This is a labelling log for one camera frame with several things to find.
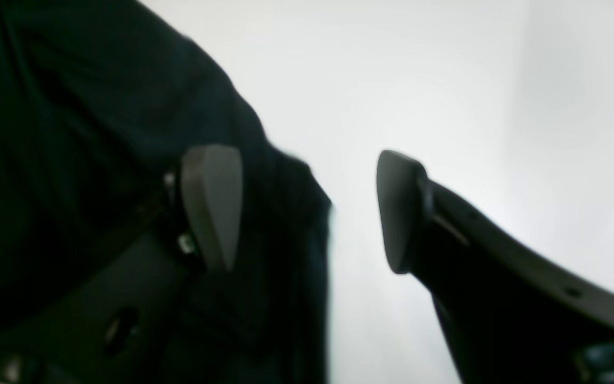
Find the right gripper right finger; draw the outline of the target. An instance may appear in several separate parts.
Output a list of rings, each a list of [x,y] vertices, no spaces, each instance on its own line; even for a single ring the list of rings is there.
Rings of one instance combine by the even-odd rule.
[[[614,294],[522,245],[423,165],[385,150],[391,270],[429,291],[463,383],[614,383]]]

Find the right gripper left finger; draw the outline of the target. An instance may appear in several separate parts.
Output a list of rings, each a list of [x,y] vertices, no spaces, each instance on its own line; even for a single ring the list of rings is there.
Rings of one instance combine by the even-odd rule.
[[[0,383],[149,383],[188,279],[233,268],[243,173],[237,148],[189,148],[87,267],[0,326]]]

